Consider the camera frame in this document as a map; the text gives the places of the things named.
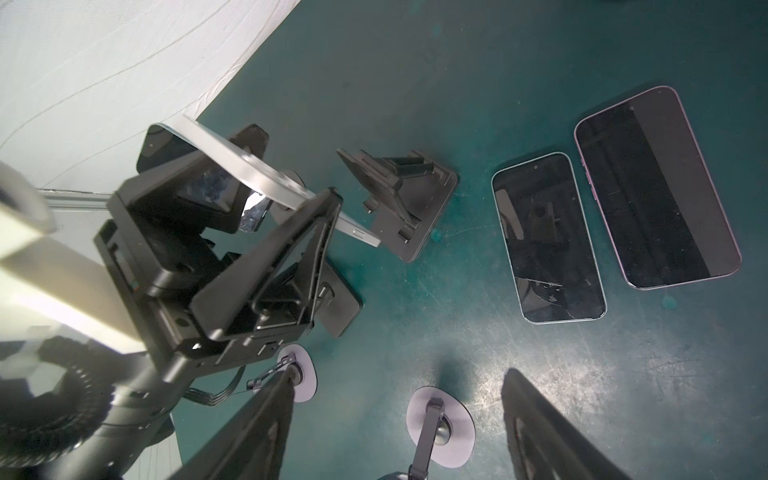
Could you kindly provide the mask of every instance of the scratched floor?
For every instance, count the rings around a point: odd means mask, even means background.
[[[303,0],[202,122],[221,134],[257,123],[269,163],[312,190],[338,187],[365,223],[338,147],[420,148],[461,182],[414,263],[334,235],[330,257],[365,307],[341,339],[318,327],[300,342],[319,388],[296,406],[282,478],[407,469],[406,406],[424,385],[464,402],[477,427],[469,462],[433,464],[430,478],[513,478],[499,401],[509,367],[633,478],[768,478],[767,12],[762,0]],[[743,252],[730,278],[650,292],[621,278],[573,129],[649,84],[682,97]],[[608,304],[594,322],[533,326],[512,291],[491,176],[542,149],[574,161]],[[243,251],[262,234],[212,237]],[[182,458],[248,395],[213,409],[183,401]]]

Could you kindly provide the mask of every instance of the black plastic bracket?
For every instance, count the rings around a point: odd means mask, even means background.
[[[427,411],[424,416],[424,425],[419,434],[419,443],[416,444],[416,453],[413,454],[413,463],[408,469],[408,480],[427,480],[429,460],[432,458],[432,447],[435,446],[437,428],[440,419],[445,412],[445,404],[442,399],[430,399],[427,402]]]
[[[363,202],[369,213],[377,210],[371,231],[402,261],[415,260],[458,185],[456,172],[420,151],[398,158],[336,153],[371,193]]]
[[[516,478],[630,480],[517,369],[504,377],[502,406]]]
[[[308,200],[259,246],[235,260],[192,298],[190,311],[217,342],[310,328],[320,271],[342,198],[331,189]],[[302,259],[280,271],[296,245],[313,233]]]
[[[304,186],[304,182],[296,172],[286,170],[283,173],[302,187]],[[273,204],[270,212],[278,225],[285,223],[294,213],[290,208],[280,204]],[[333,266],[333,263],[326,258],[323,271],[320,274],[315,319],[325,327],[333,338],[339,338],[361,309],[362,300]]]

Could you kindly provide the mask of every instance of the white padding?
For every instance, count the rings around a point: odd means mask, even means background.
[[[112,192],[150,124],[196,118],[299,0],[0,2],[0,161]]]

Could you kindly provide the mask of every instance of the phone holder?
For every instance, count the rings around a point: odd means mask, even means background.
[[[371,231],[402,261],[415,260],[458,185],[456,172],[419,151],[396,158],[336,153],[370,192],[368,213],[379,210]]]

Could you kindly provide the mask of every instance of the suction cup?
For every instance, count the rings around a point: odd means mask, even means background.
[[[443,401],[445,405],[443,416],[448,427],[448,431],[445,432],[446,429],[443,429],[443,433],[439,429],[435,447],[432,449],[432,461],[447,468],[458,468],[469,460],[472,449],[475,447],[475,423],[460,401],[433,386],[423,386],[416,390],[406,411],[408,434],[411,435],[414,444],[419,443],[427,402],[432,398]]]
[[[299,385],[293,387],[293,401],[295,403],[306,402],[315,396],[317,391],[317,373],[315,372],[315,366],[312,364],[312,359],[309,353],[306,352],[304,347],[298,343],[291,343],[284,346],[277,354],[278,359],[282,359],[284,356],[292,353],[296,357],[296,363],[301,370],[301,382]],[[288,365],[284,366],[280,370],[285,370]]]

